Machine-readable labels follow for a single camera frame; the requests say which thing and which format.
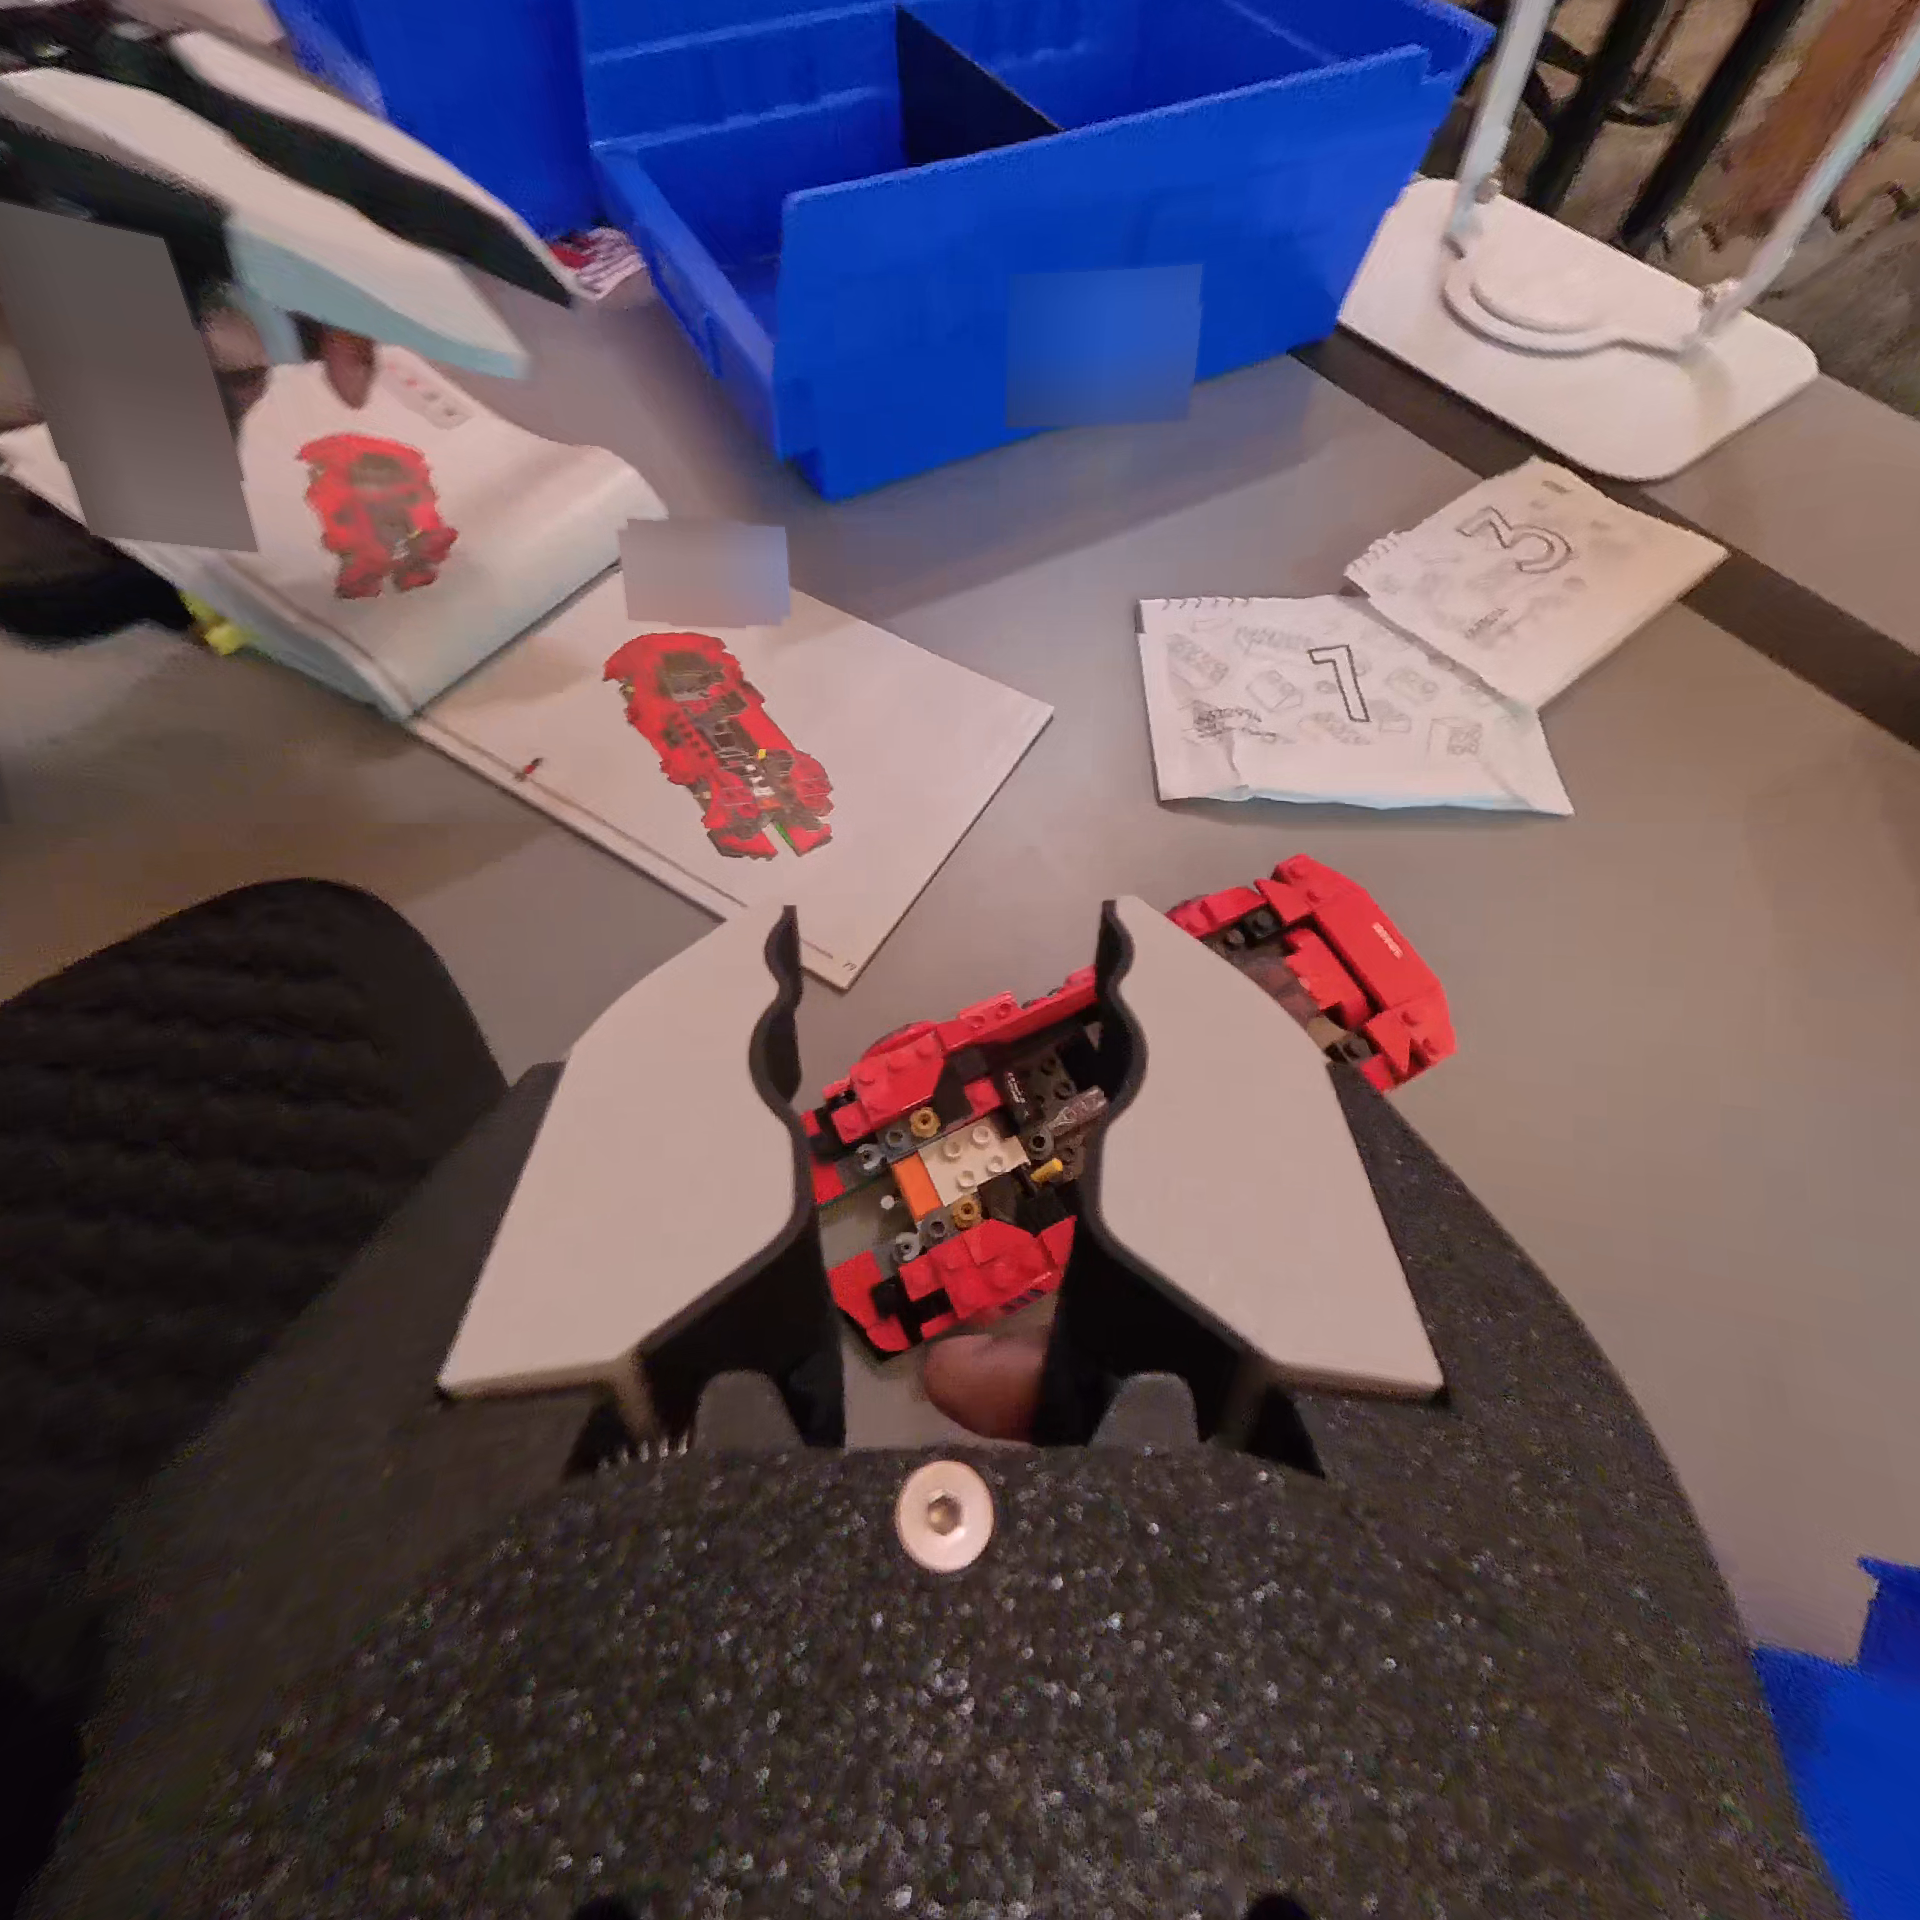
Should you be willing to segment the white printed paper bag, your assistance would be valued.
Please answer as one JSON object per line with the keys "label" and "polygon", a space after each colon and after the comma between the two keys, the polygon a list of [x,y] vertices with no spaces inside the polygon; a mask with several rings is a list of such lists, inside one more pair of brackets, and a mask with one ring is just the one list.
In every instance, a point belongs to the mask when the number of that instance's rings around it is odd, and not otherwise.
{"label": "white printed paper bag", "polygon": [[1534,710],[1359,596],[1153,596],[1137,646],[1164,804],[1575,812]]}

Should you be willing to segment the blue divided plastic bin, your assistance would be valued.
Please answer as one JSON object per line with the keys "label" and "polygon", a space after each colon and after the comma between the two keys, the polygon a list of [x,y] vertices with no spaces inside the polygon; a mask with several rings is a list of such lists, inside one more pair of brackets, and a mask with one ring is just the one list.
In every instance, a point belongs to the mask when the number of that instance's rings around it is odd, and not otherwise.
{"label": "blue divided plastic bin", "polygon": [[574,17],[615,217],[826,499],[1017,438],[1026,274],[1199,270],[1199,380],[1327,339],[1492,39],[1427,2]]}

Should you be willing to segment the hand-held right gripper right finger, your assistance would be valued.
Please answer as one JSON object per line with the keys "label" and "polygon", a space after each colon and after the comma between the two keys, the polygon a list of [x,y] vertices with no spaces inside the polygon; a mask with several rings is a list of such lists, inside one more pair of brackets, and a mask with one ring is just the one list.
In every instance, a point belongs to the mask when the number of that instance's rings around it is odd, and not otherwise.
{"label": "hand-held right gripper right finger", "polygon": [[1137,895],[1102,906],[1108,1106],[1051,1323],[1054,1406],[1174,1373],[1431,1401],[1444,1369],[1337,1100],[1292,1012]]}

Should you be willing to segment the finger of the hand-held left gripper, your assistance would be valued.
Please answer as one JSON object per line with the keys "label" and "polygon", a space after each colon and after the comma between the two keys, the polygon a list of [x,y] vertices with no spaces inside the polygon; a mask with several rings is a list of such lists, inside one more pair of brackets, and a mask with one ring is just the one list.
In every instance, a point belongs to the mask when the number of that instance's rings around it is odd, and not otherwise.
{"label": "finger of the hand-held left gripper", "polygon": [[46,66],[4,75],[3,91],[33,204],[215,252],[214,279],[264,329],[275,314],[487,377],[528,371],[521,339],[447,255],[297,183],[191,107]]}
{"label": "finger of the hand-held left gripper", "polygon": [[574,277],[503,198],[418,137],[344,93],[206,30],[170,31],[167,91],[280,177],[363,214],[390,238],[555,306]]}

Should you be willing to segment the white instruction booklet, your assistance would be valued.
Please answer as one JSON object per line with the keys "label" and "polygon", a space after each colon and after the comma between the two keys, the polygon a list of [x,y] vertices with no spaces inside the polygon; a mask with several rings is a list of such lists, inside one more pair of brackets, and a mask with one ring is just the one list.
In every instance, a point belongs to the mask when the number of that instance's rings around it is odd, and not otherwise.
{"label": "white instruction booklet", "polygon": [[801,914],[846,990],[1050,722],[803,593],[772,626],[634,615],[665,506],[622,458],[385,350],[368,402],[278,367],[238,434],[256,549],[119,539],[270,661],[729,918]]}

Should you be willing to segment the torn white paper bag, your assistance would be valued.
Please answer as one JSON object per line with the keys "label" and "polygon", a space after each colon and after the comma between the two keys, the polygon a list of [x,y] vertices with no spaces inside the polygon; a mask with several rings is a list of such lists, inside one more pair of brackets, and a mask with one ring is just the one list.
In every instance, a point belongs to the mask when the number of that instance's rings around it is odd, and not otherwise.
{"label": "torn white paper bag", "polygon": [[1372,542],[1347,579],[1390,623],[1538,710],[1723,558],[1714,539],[1530,460]]}

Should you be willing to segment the small printed paper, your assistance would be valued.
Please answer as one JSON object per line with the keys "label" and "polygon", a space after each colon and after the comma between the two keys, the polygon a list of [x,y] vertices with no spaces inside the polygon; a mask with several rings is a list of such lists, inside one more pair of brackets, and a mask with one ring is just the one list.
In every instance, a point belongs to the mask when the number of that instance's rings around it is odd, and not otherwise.
{"label": "small printed paper", "polygon": [[655,297],[655,282],[634,239],[617,227],[598,225],[547,242],[574,279],[582,305],[622,309]]}

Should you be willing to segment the red toy brick car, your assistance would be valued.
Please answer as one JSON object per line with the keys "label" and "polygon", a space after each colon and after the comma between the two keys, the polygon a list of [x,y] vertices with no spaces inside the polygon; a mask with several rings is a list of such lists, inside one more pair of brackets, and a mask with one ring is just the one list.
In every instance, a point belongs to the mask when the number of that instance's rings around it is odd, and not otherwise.
{"label": "red toy brick car", "polygon": [[[1332,1061],[1401,1089],[1457,1047],[1438,974],[1356,881],[1296,855],[1168,921]],[[804,1110],[835,1308],[883,1359],[1051,1297],[1108,1108],[1090,967],[865,1047]]]}

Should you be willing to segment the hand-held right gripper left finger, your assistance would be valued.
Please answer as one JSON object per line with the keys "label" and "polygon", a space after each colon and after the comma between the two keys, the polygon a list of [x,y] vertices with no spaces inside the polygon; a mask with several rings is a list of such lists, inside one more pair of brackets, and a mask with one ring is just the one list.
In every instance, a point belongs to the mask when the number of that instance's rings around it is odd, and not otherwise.
{"label": "hand-held right gripper left finger", "polygon": [[574,1043],[439,1369],[457,1401],[697,1406],[754,1373],[842,1406],[801,1085],[801,916],[763,906]]}

